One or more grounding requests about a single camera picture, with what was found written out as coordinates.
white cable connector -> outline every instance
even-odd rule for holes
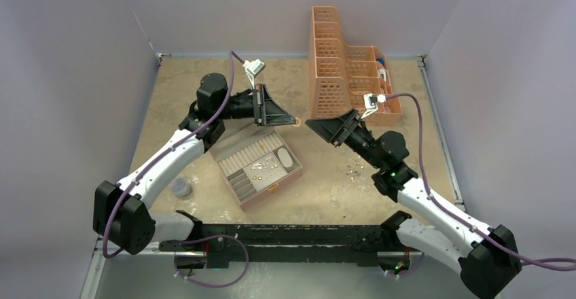
[[[380,68],[380,69],[378,70],[378,75],[379,75],[380,78],[382,78],[385,82],[388,82],[388,81],[387,81],[387,78],[386,78],[386,69],[385,69],[385,68]]]
[[[366,117],[378,111],[378,104],[384,102],[386,102],[386,95],[384,94],[364,94],[364,107],[366,108],[366,111],[364,111],[360,119],[366,119]]]
[[[256,78],[256,76],[258,76],[258,74],[264,70],[264,68],[266,68],[266,65],[264,64],[264,61],[260,60],[260,59],[256,59],[254,61],[248,61],[245,60],[244,63],[242,64],[242,66],[244,67],[245,71],[246,71],[246,76],[248,76],[248,80],[250,81],[250,86],[252,87],[252,89],[256,88],[254,79]]]

robotic arm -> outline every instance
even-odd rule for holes
[[[365,96],[366,112],[381,103],[378,96]],[[404,163],[408,157],[402,134],[388,131],[375,139],[355,109],[334,119],[307,120],[326,142],[346,144],[378,172],[372,175],[376,189],[417,212],[431,226],[398,211],[382,227],[397,242],[425,252],[457,272],[463,283],[479,298],[494,298],[521,270],[520,260],[481,234],[517,253],[516,241],[506,227],[490,227],[455,207],[425,186],[423,178]]]
[[[209,122],[227,92],[223,75],[204,76],[196,92],[198,100],[190,105],[188,114],[168,142],[135,172],[117,183],[104,181],[98,186],[94,197],[94,231],[105,235],[113,208],[124,196],[108,234],[109,240],[120,248],[136,254],[150,242],[187,239],[193,233],[194,224],[201,223],[199,220],[182,211],[151,215],[149,210],[170,181],[222,136],[222,120],[253,118],[258,126],[296,123],[293,116],[272,100],[264,84],[256,84],[254,88],[231,96],[220,114]],[[203,124],[208,125],[192,135]]]

blue object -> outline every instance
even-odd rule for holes
[[[176,178],[172,182],[171,191],[172,191],[172,194],[174,194],[174,196],[176,196],[178,198],[183,198],[183,197],[190,195],[190,193],[192,192],[192,187],[190,186],[188,181],[186,181],[185,179]]]

gray wall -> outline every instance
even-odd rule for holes
[[[78,298],[154,60],[127,0],[0,0],[0,298]]]
[[[458,0],[132,0],[157,52],[226,55],[308,53],[310,8],[340,9],[352,45],[394,55],[430,51]]]
[[[576,256],[575,8],[460,0],[427,61],[466,207],[534,258]],[[527,267],[504,294],[573,298],[574,276]]]

orange plastic organizer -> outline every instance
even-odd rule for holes
[[[374,46],[344,43],[340,15],[335,7],[312,7],[312,32],[308,57],[308,96],[312,119],[334,118],[354,108],[365,111],[366,93],[392,94],[386,58]],[[384,59],[386,81],[378,77]],[[365,119],[372,126],[394,126],[402,115],[399,99],[380,104]]]

